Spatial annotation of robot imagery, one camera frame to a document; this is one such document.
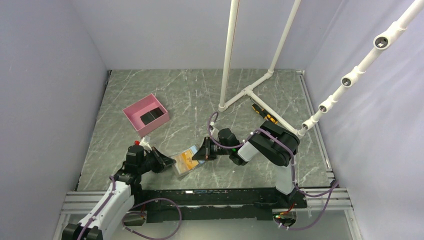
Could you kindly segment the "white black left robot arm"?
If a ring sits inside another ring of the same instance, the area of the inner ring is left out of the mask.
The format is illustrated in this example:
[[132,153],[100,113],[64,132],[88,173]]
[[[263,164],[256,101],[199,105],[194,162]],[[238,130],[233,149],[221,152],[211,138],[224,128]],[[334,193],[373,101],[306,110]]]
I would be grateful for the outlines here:
[[136,141],[129,146],[121,168],[109,176],[111,181],[100,201],[78,223],[67,224],[63,240],[108,240],[130,210],[148,203],[144,200],[142,176],[159,174],[174,165],[176,160],[162,154],[154,146],[145,147]]

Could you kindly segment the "grey leather card holder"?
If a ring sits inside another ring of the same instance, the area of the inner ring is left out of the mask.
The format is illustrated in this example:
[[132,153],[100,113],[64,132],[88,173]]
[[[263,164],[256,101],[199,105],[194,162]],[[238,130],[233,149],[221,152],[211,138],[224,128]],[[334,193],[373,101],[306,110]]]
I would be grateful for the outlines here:
[[205,160],[192,159],[198,150],[199,147],[197,145],[192,145],[183,152],[171,156],[171,158],[175,160],[175,163],[172,165],[172,169],[178,179],[183,178],[195,169],[200,168],[206,162]]

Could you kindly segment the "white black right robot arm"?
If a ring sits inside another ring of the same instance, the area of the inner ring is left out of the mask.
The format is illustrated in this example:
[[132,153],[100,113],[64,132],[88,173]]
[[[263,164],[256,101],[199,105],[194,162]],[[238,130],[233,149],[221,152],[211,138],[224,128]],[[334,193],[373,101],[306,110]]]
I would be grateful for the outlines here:
[[244,166],[255,156],[264,156],[277,166],[276,203],[287,208],[295,201],[293,166],[299,145],[300,139],[294,133],[266,120],[245,142],[240,142],[229,128],[219,130],[216,138],[206,136],[192,159],[213,161],[218,156],[229,156],[234,164]]

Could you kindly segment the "orange credit card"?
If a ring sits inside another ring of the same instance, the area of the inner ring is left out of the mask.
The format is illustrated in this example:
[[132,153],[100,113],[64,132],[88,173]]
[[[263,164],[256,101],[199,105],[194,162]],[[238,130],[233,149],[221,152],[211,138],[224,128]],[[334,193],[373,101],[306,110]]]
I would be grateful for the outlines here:
[[177,176],[185,175],[190,171],[190,165],[187,164],[187,160],[190,161],[190,159],[186,153],[176,154],[172,158],[176,161],[173,167]]

